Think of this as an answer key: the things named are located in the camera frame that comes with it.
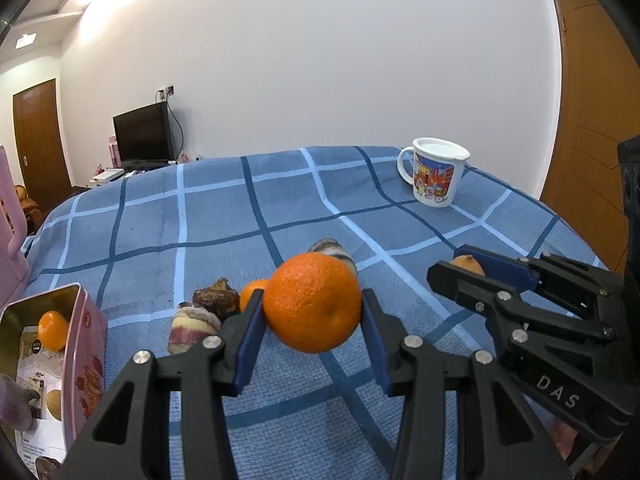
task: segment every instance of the cartoon print on mug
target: cartoon print on mug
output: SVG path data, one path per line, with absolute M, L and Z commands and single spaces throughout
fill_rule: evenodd
M 436 202 L 442 202 L 449 192 L 453 177 L 453 165 L 436 162 L 417 153 L 415 156 L 418 159 L 418 171 L 414 174 L 423 175 L 423 186 L 425 187 L 425 192 L 421 195 L 434 197 Z
M 424 196 L 424 188 L 427 184 L 425 174 L 421 170 L 420 160 L 418 160 L 418 154 L 414 153 L 414 186 L 416 193 L 420 196 Z

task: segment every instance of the black monitor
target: black monitor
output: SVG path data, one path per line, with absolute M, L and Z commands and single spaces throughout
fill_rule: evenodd
M 175 159 L 166 102 L 116 116 L 113 118 L 113 127 L 123 164 L 128 160 Z

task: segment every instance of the plaid pattern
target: plaid pattern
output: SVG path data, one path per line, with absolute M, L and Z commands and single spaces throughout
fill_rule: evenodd
M 47 219 L 28 259 L 26 294 L 80 282 L 109 321 L 106 378 L 148 348 L 166 354 L 175 306 L 220 276 L 241 290 L 321 237 L 353 256 L 386 312 L 439 349 L 493 351 L 480 316 L 434 295 L 429 266 L 473 244 L 508 256 L 548 250 L 599 264 L 552 211 L 468 167 L 454 205 L 423 206 L 396 171 L 397 148 L 308 148 L 192 162 L 70 199 Z M 533 303 L 548 306 L 531 294 Z M 376 386 L 360 329 L 307 355 L 267 332 L 254 376 L 225 401 L 243 479 L 384 479 L 401 399 Z M 447 397 L 443 478 L 455 474 L 455 397 Z M 179 399 L 171 413 L 174 478 L 182 475 Z

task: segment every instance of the mug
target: mug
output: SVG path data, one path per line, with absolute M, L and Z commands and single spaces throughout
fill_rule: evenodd
M 402 157 L 414 152 L 414 176 L 404 169 Z M 414 186 L 418 202 L 431 207 L 446 207 L 453 202 L 462 178 L 465 162 L 471 154 L 458 144 L 433 137 L 415 139 L 398 155 L 398 173 Z

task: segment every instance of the mug lid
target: mug lid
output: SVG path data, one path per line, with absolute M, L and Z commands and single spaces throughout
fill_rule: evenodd
M 436 137 L 421 137 L 414 140 L 414 146 L 419 150 L 438 158 L 465 161 L 470 156 L 469 150 L 450 140 Z

